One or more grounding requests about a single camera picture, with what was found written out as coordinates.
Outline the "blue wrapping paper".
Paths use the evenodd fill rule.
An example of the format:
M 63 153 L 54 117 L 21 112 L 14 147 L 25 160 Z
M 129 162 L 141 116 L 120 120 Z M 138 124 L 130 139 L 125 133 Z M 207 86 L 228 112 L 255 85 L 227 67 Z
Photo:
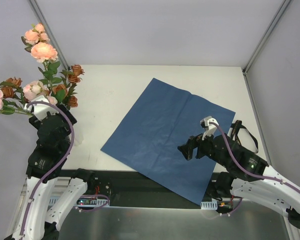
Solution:
M 216 164 L 207 157 L 186 160 L 178 146 L 201 134 L 200 121 L 209 116 L 227 133 L 235 113 L 152 79 L 101 150 L 199 205 Z

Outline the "pale pink rose stem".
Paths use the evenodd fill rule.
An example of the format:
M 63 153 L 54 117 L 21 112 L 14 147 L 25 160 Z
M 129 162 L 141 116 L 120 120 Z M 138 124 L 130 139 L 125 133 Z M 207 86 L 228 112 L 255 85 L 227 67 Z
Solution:
M 32 81 L 22 88 L 24 97 L 28 101 L 32 101 L 39 96 L 45 96 L 50 104 L 56 105 L 58 103 L 54 96 L 50 95 L 50 90 L 41 81 Z

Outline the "orange and pink flower bouquet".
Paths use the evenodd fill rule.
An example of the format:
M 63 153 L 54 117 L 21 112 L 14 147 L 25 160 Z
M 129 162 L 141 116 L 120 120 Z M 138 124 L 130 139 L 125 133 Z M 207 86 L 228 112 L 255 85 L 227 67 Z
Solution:
M 69 70 L 62 70 L 61 76 L 52 79 L 51 95 L 62 103 L 68 110 L 78 107 L 76 86 L 82 81 L 84 69 L 81 65 L 72 65 Z

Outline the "large orange rose stem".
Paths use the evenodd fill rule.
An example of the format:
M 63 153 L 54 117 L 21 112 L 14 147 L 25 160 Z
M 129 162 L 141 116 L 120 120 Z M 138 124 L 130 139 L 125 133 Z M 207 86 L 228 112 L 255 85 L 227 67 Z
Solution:
M 29 100 L 25 97 L 22 88 L 21 78 L 10 77 L 7 80 L 0 83 L 0 90 L 3 93 L 5 99 L 18 100 L 22 104 L 26 104 Z

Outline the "peach peony flower stem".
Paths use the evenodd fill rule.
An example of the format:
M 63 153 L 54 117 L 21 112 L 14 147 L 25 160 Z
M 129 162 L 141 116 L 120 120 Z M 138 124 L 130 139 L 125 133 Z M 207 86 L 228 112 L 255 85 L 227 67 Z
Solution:
M 43 83 L 50 87 L 61 83 L 62 78 L 57 76 L 58 68 L 61 65 L 58 60 L 58 52 L 50 44 L 50 38 L 44 25 L 42 23 L 32 25 L 32 28 L 21 36 L 21 40 L 25 46 L 24 50 L 43 65 L 43 67 L 38 67 L 43 75 Z

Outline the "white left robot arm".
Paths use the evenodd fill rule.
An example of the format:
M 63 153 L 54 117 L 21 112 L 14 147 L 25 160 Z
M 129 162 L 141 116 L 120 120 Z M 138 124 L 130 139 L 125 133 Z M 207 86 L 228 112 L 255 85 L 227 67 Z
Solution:
M 49 207 L 55 185 L 75 141 L 77 122 L 68 109 L 45 101 L 25 105 L 34 114 L 29 122 L 36 128 L 36 147 L 28 158 L 26 195 L 18 223 L 8 240 L 56 240 L 62 224 L 83 195 L 94 195 L 94 172 L 79 168 L 70 175 L 66 190 Z

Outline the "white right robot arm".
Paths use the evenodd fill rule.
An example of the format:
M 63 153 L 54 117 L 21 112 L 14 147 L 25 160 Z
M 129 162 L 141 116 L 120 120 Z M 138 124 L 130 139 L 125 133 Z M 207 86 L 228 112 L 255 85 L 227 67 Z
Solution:
M 248 199 L 279 213 L 300 229 L 300 187 L 254 152 L 222 135 L 205 139 L 190 136 L 177 149 L 187 161 L 208 157 L 226 169 L 218 174 L 214 189 L 209 191 L 213 198 Z

